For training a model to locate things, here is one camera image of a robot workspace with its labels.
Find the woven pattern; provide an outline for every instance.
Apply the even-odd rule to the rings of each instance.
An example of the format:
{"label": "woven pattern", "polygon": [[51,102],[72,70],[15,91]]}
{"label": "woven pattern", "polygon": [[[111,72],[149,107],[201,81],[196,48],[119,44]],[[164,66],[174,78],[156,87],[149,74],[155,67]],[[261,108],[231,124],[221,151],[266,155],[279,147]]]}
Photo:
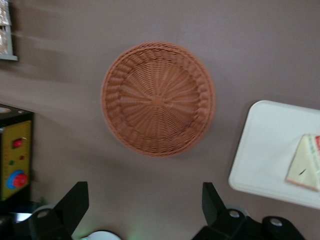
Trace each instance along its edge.
{"label": "woven pattern", "polygon": [[192,148],[208,131],[216,106],[205,66],[188,50],[166,42],[146,42],[120,55],[101,97],[113,134],[152,157]]}

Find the red dial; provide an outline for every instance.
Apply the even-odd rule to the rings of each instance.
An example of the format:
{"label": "red dial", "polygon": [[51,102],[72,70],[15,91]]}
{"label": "red dial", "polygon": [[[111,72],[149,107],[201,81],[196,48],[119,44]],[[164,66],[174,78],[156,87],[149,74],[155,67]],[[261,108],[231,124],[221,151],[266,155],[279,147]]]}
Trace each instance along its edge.
{"label": "red dial", "polygon": [[18,174],[12,182],[12,185],[16,188],[22,188],[28,182],[28,176],[24,173]]}
{"label": "red dial", "polygon": [[17,139],[17,140],[14,140],[14,141],[12,142],[12,148],[13,148],[13,149],[20,148],[23,143],[24,143],[24,142],[23,142],[23,139],[22,139],[22,138],[19,138],[19,139]]}

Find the white cutting board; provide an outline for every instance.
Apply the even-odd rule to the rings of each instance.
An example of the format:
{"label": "white cutting board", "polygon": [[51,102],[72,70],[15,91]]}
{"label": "white cutting board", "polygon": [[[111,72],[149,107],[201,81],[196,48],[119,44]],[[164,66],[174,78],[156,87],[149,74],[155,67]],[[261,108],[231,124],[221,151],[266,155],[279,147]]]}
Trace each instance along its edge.
{"label": "white cutting board", "polygon": [[229,176],[246,193],[320,209],[320,192],[285,181],[303,134],[320,135],[320,110],[268,100],[248,113]]}

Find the round wicker basket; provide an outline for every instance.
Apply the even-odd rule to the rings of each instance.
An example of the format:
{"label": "round wicker basket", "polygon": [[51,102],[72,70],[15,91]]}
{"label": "round wicker basket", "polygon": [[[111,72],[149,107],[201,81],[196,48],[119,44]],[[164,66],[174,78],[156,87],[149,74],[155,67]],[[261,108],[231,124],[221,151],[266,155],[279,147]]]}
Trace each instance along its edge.
{"label": "round wicker basket", "polygon": [[128,148],[159,158],[197,144],[216,108],[205,66],[167,42],[146,42],[121,54],[107,72],[101,98],[113,134]]}

